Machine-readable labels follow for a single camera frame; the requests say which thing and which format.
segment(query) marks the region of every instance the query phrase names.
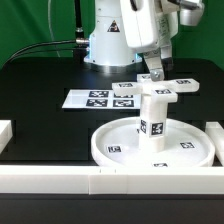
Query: green backdrop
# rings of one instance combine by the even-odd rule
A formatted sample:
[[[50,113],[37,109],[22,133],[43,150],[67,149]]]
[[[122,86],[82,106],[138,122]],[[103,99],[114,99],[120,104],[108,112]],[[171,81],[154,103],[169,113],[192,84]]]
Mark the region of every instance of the green backdrop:
[[[180,26],[179,34],[173,38],[174,56],[209,59],[224,69],[224,1],[204,0],[204,3],[206,11],[200,25]],[[81,5],[88,36],[95,24],[94,0],[81,0]],[[52,0],[51,20],[56,40],[75,38],[74,18],[73,0]],[[48,0],[0,0],[0,66],[18,49],[47,41],[51,41]],[[61,56],[72,55],[61,52]]]

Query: white cylinder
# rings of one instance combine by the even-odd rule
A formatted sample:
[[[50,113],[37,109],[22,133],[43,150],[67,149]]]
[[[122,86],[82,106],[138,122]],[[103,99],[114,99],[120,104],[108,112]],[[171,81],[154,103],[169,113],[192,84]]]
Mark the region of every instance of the white cylinder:
[[[120,0],[96,0],[96,27],[90,35],[90,54],[86,62],[98,66],[128,66],[136,54],[128,47]]]

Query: qr-like marker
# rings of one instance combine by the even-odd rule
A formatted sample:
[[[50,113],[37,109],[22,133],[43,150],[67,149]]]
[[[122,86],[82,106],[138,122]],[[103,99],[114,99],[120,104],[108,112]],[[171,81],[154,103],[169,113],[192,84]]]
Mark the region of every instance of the qr-like marker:
[[[168,167],[167,163],[153,163],[153,167]]]
[[[107,98],[109,96],[109,91],[90,91],[89,97],[94,98]]]
[[[134,100],[114,100],[113,107],[134,107]]]
[[[157,94],[171,94],[169,89],[155,90]]]
[[[88,100],[87,107],[107,107],[108,100]]]
[[[132,95],[129,95],[129,96],[116,96],[115,94],[114,94],[114,98],[133,98],[133,96]]]
[[[147,123],[141,120],[141,131],[146,134]]]
[[[120,153],[121,147],[120,146],[108,146],[107,150],[109,153]]]
[[[133,85],[131,83],[122,83],[119,84],[120,87],[133,87]]]
[[[191,84],[189,80],[177,80],[178,84]]]
[[[142,78],[143,79],[151,79],[151,76],[150,75],[143,75]]]
[[[163,134],[163,123],[152,124],[151,135],[162,135]]]
[[[195,148],[195,146],[193,145],[192,142],[182,142],[180,144],[181,144],[182,148],[184,148],[184,149],[194,149]]]

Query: black table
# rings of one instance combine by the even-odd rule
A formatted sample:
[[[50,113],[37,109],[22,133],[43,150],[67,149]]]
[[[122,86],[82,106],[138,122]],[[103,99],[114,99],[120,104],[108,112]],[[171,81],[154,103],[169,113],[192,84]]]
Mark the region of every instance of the black table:
[[[176,59],[167,79],[194,78],[197,93],[179,94],[168,117],[205,128],[224,121],[224,72],[200,59]],[[136,73],[105,75],[72,58],[20,59],[0,73],[0,120],[14,137],[0,164],[96,165],[90,139],[102,124],[138,110],[63,110],[70,89],[111,89]],[[0,223],[211,223],[222,222],[221,195],[0,195]]]

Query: black cable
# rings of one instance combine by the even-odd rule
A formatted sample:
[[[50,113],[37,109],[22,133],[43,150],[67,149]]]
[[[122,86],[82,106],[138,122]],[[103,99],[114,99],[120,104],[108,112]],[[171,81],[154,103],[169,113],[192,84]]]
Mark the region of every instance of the black cable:
[[[22,54],[22,53],[24,53],[28,50],[31,50],[31,49],[34,49],[34,48],[37,48],[37,47],[46,47],[46,46],[52,46],[52,45],[55,46],[55,45],[63,45],[63,44],[74,44],[74,43],[76,43],[75,40],[63,40],[63,41],[53,41],[53,42],[45,42],[45,43],[30,45],[28,47],[25,47],[25,48],[22,48],[22,49],[18,50],[16,53],[11,55],[10,58],[4,63],[3,67],[5,67],[9,63],[9,61],[11,61],[11,59],[14,60],[14,58],[16,58],[17,56],[19,56],[20,54]]]
[[[82,28],[82,14],[80,0],[74,0],[75,4],[75,23],[76,23],[76,38],[83,38],[84,31]]]
[[[80,47],[76,47],[76,48],[56,48],[56,49],[51,49],[51,50],[40,50],[40,51],[29,51],[29,52],[23,52],[17,55],[14,55],[12,57],[10,57],[2,66],[2,69],[5,68],[7,66],[7,64],[11,63],[14,59],[18,58],[18,57],[22,57],[24,55],[28,55],[28,54],[35,54],[35,53],[45,53],[45,52],[54,52],[54,51],[74,51],[74,50],[86,50],[86,48],[80,48]]]
[[[33,44],[33,45],[28,46],[28,47],[22,48],[21,50],[14,53],[11,57],[13,57],[14,55],[23,53],[25,51],[28,51],[30,49],[37,48],[37,47],[46,47],[46,46],[62,45],[62,44],[74,44],[74,43],[76,43],[75,40],[63,40],[63,41],[52,41],[52,42]]]

